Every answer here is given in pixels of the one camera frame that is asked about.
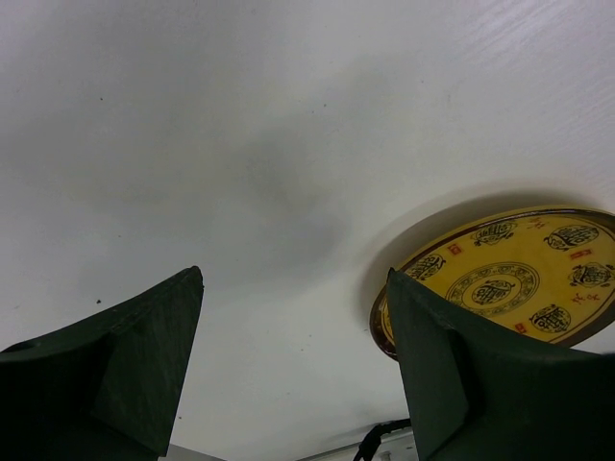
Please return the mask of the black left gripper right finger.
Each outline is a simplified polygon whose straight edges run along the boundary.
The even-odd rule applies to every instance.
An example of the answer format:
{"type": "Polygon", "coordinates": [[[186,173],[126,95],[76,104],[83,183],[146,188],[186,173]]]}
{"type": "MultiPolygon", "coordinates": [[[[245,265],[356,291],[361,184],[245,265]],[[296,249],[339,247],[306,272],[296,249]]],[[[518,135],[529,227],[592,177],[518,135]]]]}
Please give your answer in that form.
{"type": "Polygon", "coordinates": [[[386,297],[422,460],[610,460],[614,357],[529,338],[390,271],[386,297]]]}

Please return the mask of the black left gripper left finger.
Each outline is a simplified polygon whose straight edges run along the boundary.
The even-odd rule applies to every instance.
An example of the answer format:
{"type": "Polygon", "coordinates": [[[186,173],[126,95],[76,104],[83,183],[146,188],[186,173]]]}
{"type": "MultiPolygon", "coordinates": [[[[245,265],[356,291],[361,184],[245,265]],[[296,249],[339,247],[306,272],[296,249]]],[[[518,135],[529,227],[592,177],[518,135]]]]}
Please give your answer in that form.
{"type": "Polygon", "coordinates": [[[192,266],[1,352],[4,460],[166,456],[204,295],[192,266]]]}

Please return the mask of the yellow patterned plate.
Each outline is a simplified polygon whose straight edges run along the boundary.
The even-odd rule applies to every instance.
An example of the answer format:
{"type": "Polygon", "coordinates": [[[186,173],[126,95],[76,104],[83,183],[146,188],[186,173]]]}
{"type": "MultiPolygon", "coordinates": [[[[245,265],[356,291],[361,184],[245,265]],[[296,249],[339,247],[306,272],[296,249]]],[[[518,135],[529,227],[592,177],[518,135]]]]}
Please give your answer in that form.
{"type": "Polygon", "coordinates": [[[564,347],[614,321],[614,216],[531,207],[439,236],[401,271],[447,301],[564,347]]]}

